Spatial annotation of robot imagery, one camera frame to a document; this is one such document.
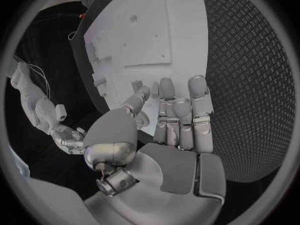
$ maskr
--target white curved panel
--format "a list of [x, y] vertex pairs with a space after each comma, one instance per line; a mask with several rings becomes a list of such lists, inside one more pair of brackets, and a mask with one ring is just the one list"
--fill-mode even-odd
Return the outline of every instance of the white curved panel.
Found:
[[[187, 82], [206, 74], [208, 24], [204, 0], [113, 0], [84, 35], [94, 80], [106, 79], [98, 91], [110, 109], [134, 91], [132, 82], [170, 77], [176, 96], [189, 97]], [[150, 97], [143, 111], [153, 135], [159, 99]]]

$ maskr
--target mesh panel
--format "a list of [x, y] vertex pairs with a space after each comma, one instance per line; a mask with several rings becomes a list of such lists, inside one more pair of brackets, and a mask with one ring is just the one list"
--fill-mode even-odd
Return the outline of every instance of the mesh panel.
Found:
[[295, 116], [289, 61], [249, 0], [204, 1], [214, 151], [228, 180], [252, 182], [278, 168], [289, 146]]

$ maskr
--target mounting hole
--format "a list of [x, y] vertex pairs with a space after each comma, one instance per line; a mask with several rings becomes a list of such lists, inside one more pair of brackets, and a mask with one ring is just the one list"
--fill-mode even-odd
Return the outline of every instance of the mounting hole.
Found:
[[130, 18], [130, 22], [135, 25], [138, 22], [138, 16], [137, 15], [132, 15]]

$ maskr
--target wire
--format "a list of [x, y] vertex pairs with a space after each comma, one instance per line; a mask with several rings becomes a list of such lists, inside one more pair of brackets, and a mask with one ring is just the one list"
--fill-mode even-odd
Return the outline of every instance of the wire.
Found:
[[47, 78], [46, 78], [46, 75], [45, 75], [45, 73], [44, 73], [44, 70], [43, 70], [41, 67], [37, 66], [37, 65], [33, 65], [33, 64], [29, 64], [29, 63], [25, 62], [22, 58], [18, 57], [17, 55], [13, 55], [13, 57], [14, 57], [18, 62], [22, 62], [22, 63], [28, 65], [29, 68], [30, 68], [32, 71], [34, 71], [35, 73], [37, 73], [38, 75], [40, 75], [40, 76], [45, 80], [45, 85], [46, 85], [46, 97], [50, 100], [50, 98], [51, 98], [51, 89], [50, 89], [49, 82], [48, 82], [48, 80], [47, 80]]

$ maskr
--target black background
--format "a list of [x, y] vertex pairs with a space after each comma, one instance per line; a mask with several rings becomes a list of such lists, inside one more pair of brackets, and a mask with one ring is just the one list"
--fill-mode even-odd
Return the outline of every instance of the black background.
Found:
[[[1, 39], [3, 38], [3, 33], [5, 28], [7, 28], [8, 22], [14, 18], [16, 14], [16, 9], [25, 2], [26, 0], [0, 0], [1, 4]], [[300, 34], [300, 21], [299, 21], [299, 0], [275, 0], [285, 15], [290, 20], [293, 25], [295, 32], [294, 36], [297, 37]], [[3, 176], [0, 180], [1, 185], [1, 218], [4, 218], [4, 223], [6, 225], [19, 225], [19, 224], [37, 224], [33, 218], [24, 210], [22, 205], [19, 204], [18, 200], [15, 198], [13, 193], [10, 191], [9, 186], [6, 184]], [[273, 225], [280, 223], [281, 221], [291, 221], [293, 224], [299, 224], [300, 219], [298, 216], [299, 206], [297, 206], [299, 201], [299, 185], [300, 176], [298, 175], [286, 194], [285, 198], [282, 200], [281, 204], [277, 209], [270, 215], [270, 217], [263, 223], [264, 225]]]

